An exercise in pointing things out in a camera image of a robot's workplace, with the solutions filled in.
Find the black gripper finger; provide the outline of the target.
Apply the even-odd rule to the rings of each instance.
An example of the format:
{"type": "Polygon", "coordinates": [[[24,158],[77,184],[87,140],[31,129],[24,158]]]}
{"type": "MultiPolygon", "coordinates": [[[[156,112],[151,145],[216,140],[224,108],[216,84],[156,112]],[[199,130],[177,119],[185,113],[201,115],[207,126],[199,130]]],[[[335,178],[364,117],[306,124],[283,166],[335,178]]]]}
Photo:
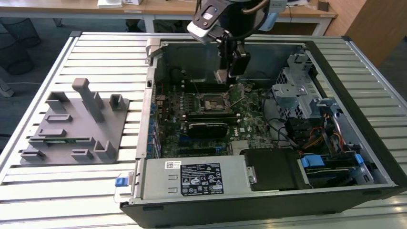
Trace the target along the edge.
{"type": "Polygon", "coordinates": [[[231,40],[229,35],[221,35],[217,39],[217,55],[220,57],[219,69],[229,71],[236,42],[231,40]]]}
{"type": "Polygon", "coordinates": [[[228,69],[228,82],[233,83],[236,78],[245,72],[251,54],[245,51],[244,44],[237,43],[231,55],[231,65],[228,69]]]}

